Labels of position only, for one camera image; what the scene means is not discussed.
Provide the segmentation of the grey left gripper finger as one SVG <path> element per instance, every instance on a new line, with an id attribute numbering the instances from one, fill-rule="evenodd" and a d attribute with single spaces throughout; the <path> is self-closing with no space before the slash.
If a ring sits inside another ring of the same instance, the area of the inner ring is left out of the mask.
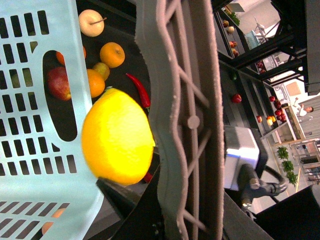
<path id="1" fill-rule="evenodd" d="M 135 41 L 147 65 L 149 122 L 160 156 L 157 199 L 169 240 L 220 240 L 224 123 L 209 0 L 136 1 Z"/>

